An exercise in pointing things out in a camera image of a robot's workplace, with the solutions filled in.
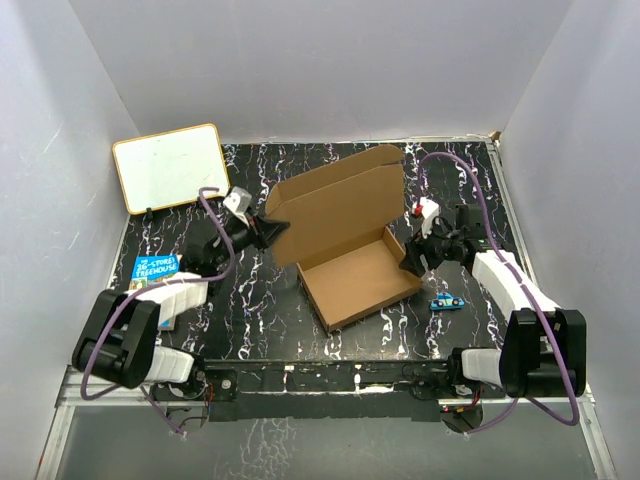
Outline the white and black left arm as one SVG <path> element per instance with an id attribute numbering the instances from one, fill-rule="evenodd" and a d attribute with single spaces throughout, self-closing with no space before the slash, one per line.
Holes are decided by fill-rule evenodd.
<path id="1" fill-rule="evenodd" d="M 76 343 L 73 367 L 83 373 L 81 397 L 94 400 L 118 388 L 170 383 L 186 399 L 200 396 L 207 376 L 187 352 L 156 343 L 161 323 L 205 304 L 213 284 L 234 268 L 236 255 L 248 247 L 264 250 L 290 223 L 248 214 L 225 225 L 214 221 L 217 235 L 188 244 L 179 271 L 139 290 L 102 291 Z"/>

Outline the small blue toy car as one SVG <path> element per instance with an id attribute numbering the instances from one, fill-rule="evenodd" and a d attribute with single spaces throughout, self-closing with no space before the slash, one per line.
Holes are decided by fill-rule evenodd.
<path id="1" fill-rule="evenodd" d="M 466 302 L 461 297 L 451 295 L 447 292 L 441 292 L 430 302 L 430 310 L 455 311 L 462 309 L 465 304 Z"/>

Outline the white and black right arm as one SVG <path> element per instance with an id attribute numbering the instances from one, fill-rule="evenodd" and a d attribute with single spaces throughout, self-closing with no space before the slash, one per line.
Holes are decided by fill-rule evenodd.
<path id="1" fill-rule="evenodd" d="M 483 211 L 459 205 L 456 219 L 441 216 L 426 198 L 411 212 L 420 227 L 405 242 L 401 269 L 421 277 L 443 262 L 457 262 L 491 295 L 507 330 L 499 349 L 458 348 L 450 356 L 447 388 L 466 397 L 481 383 L 511 398 L 581 396 L 586 388 L 586 320 L 532 283 L 510 252 L 490 240 Z"/>

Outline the brown cardboard box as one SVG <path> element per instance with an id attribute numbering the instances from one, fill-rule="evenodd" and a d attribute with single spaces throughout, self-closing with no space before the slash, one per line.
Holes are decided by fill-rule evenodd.
<path id="1" fill-rule="evenodd" d="M 404 214 L 403 152 L 379 145 L 276 184 L 268 219 L 288 229 L 272 246 L 277 266 L 296 266 L 328 332 L 403 300 L 422 287 L 400 267 L 391 222 Z"/>

